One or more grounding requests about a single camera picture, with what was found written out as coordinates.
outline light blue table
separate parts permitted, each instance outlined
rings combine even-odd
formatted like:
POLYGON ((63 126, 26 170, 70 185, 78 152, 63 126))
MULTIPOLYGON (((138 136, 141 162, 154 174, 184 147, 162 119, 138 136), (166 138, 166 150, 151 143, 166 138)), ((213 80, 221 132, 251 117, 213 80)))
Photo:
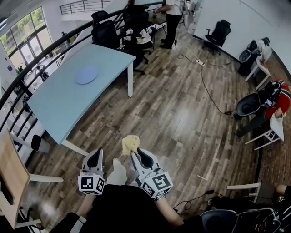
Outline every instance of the light blue table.
POLYGON ((87 156, 87 152, 66 138, 88 108, 126 68, 128 96, 132 97, 134 60, 132 55, 89 44, 62 64, 37 89, 28 105, 58 144, 87 156), (89 84, 77 84, 76 75, 87 66, 97 68, 98 77, 89 84))

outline trash bin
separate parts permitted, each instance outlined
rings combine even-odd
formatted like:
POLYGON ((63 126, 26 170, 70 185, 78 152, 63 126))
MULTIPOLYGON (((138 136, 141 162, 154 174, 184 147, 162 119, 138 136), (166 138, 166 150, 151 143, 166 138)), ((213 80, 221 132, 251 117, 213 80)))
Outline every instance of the trash bin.
POLYGON ((34 135, 31 141, 31 148, 35 151, 47 153, 50 150, 49 143, 38 135, 34 135))

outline balcony railing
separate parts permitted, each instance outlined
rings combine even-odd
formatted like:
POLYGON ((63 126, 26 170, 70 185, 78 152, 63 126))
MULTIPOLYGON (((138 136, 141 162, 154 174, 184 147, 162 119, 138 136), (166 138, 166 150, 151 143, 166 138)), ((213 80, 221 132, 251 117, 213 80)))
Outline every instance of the balcony railing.
POLYGON ((60 6, 62 15, 73 13, 96 12, 102 10, 110 3, 110 0, 84 0, 72 2, 60 6))
MULTIPOLYGON (((145 4, 147 6, 151 5, 160 5, 162 2, 156 2, 156 3, 149 3, 145 4)), ((114 19, 114 24, 115 24, 115 29, 118 30, 122 28, 123 26, 120 25, 123 22, 122 19, 122 13, 124 12, 125 9, 119 10, 113 13, 110 13, 106 19, 109 19, 111 17, 116 16, 114 19)), ((67 41, 69 38, 73 37, 76 34, 81 33, 83 30, 91 27, 93 22, 88 22, 81 27, 76 28, 75 30, 67 33, 65 36, 61 37, 58 39, 56 42, 51 44, 49 47, 47 47, 42 53, 40 53, 28 66, 24 68, 24 70, 13 80, 11 85, 7 88, 7 90, 3 93, 3 96, 0 99, 0 111, 1 114, 3 114, 3 122, 0 122, 0 131, 5 127, 5 123, 7 123, 7 120, 9 116, 11 116, 13 113, 15 114, 16 110, 16 105, 17 106, 22 106, 21 109, 18 109, 17 115, 14 116, 14 120, 11 121, 10 117, 10 125, 9 125, 9 131, 12 132, 14 131, 14 134, 18 137, 20 136, 20 133, 24 128, 27 128, 27 131, 25 134, 21 137, 22 140, 26 140, 28 137, 29 133, 33 129, 33 127, 37 123, 37 118, 34 116, 33 112, 27 105, 27 100, 33 95, 33 93, 30 92, 28 89, 35 81, 37 78, 40 78, 41 72, 36 74, 36 76, 30 81, 29 84, 24 83, 24 77, 30 72, 30 70, 37 65, 43 58, 45 58, 47 55, 49 55, 55 48, 58 46, 62 45, 65 41, 67 41)), ((84 37, 80 41, 74 43, 67 49, 63 50, 58 56, 54 57, 51 62, 49 62, 44 68, 43 71, 45 71, 49 66, 51 66, 53 63, 55 63, 63 54, 65 54, 67 51, 71 50, 73 47, 84 41, 85 39, 91 37, 92 34, 89 34, 88 36, 84 37)), ((17 151, 20 151, 22 145, 20 145, 17 149, 17 151)))

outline yellow sponge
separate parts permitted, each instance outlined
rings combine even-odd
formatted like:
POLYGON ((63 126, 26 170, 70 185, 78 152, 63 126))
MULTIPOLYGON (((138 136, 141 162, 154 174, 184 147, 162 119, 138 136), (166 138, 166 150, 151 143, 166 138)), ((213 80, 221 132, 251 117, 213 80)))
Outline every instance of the yellow sponge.
POLYGON ((130 155, 130 152, 136 152, 140 146, 140 139, 136 135, 128 135, 122 139, 122 155, 130 155))

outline wooden floor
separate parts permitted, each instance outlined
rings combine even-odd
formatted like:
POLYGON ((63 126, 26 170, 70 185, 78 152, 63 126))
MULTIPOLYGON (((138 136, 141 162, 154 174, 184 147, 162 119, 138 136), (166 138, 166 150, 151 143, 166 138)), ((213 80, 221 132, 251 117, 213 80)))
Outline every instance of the wooden floor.
MULTIPOLYGON (((272 78, 283 79, 288 85, 288 79, 278 59, 272 55, 268 60, 268 68, 272 78)), ((291 110, 283 120, 284 141, 263 148, 260 180, 273 184, 291 185, 291 110)))
MULTIPOLYGON (((140 137, 141 148, 157 155, 169 172, 174 188, 167 199, 174 206, 183 200, 202 195, 209 189, 226 194, 229 184, 252 183, 257 153, 255 145, 245 145, 251 133, 239 139, 234 135, 240 123, 233 116, 218 112, 202 84, 201 66, 179 59, 176 49, 159 48, 147 56, 148 65, 140 66, 146 75, 134 76, 134 94, 127 96, 125 76, 114 81, 82 117, 69 135, 69 141, 90 152, 102 147, 105 170, 112 171, 112 159, 117 157, 132 174, 129 157, 121 156, 121 140, 129 134, 140 137)), ((213 56, 202 50, 200 41, 181 33, 177 49, 194 60, 187 46, 206 64, 205 84, 221 111, 235 109, 242 97, 255 91, 251 82, 237 74, 238 64, 222 54, 213 56)), ((52 229, 68 212, 76 212, 84 195, 78 191, 77 176, 82 155, 57 145, 48 135, 50 153, 36 153, 30 173, 62 176, 64 183, 31 182, 23 206, 32 206, 44 227, 52 229)), ((193 202, 189 214, 201 213, 213 195, 193 202)))

